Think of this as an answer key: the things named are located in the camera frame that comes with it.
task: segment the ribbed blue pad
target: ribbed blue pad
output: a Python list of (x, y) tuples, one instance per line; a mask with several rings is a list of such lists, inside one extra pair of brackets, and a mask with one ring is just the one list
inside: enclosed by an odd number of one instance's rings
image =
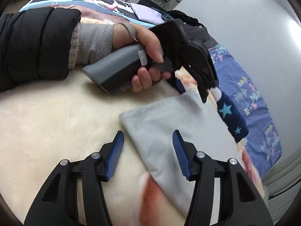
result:
[(189, 180), (191, 176), (189, 159), (176, 131), (173, 132), (173, 147), (175, 149), (182, 174)]
[(110, 178), (114, 176), (117, 163), (119, 161), (119, 157), (123, 148), (123, 144), (124, 144), (123, 140), (124, 140), (124, 135), (122, 132), (120, 132), (107, 161), (106, 174), (105, 174), (105, 178), (107, 179), (107, 181), (109, 181)]

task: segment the navy blue fabric with stars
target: navy blue fabric with stars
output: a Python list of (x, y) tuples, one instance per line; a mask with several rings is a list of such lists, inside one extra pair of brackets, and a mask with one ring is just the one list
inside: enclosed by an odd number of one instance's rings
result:
[(233, 101), (223, 91), (221, 99), (217, 101), (217, 111), (228, 126), (235, 142), (241, 141), (248, 135), (249, 130), (245, 119), (241, 116)]

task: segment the hand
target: hand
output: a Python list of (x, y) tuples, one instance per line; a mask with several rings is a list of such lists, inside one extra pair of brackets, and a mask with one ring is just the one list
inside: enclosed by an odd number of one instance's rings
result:
[[(163, 56), (161, 54), (161, 45), (159, 39), (150, 30), (142, 25), (132, 24), (137, 30), (137, 39), (146, 48), (147, 54), (156, 62), (162, 63)], [(127, 29), (121, 24), (115, 24), (113, 30), (112, 49), (117, 50), (134, 42)], [(171, 74), (164, 72), (163, 74), (157, 68), (150, 68), (148, 71), (145, 67), (141, 67), (137, 75), (133, 76), (131, 84), (132, 91), (140, 92), (152, 86), (153, 82), (161, 79), (169, 79)]]

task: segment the lavender fabric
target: lavender fabric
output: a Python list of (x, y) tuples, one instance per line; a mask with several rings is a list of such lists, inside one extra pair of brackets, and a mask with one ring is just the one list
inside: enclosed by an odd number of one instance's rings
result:
[(136, 3), (130, 3), (130, 5), (140, 21), (154, 24), (154, 25), (159, 25), (164, 23), (164, 20), (161, 19), (161, 13), (153, 10), (152, 8)]

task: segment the red stripe on blanket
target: red stripe on blanket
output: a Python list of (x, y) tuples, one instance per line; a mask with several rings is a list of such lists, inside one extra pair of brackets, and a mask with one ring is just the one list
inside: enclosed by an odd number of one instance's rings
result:
[(146, 179), (142, 194), (140, 226), (158, 226), (163, 191), (151, 175)]

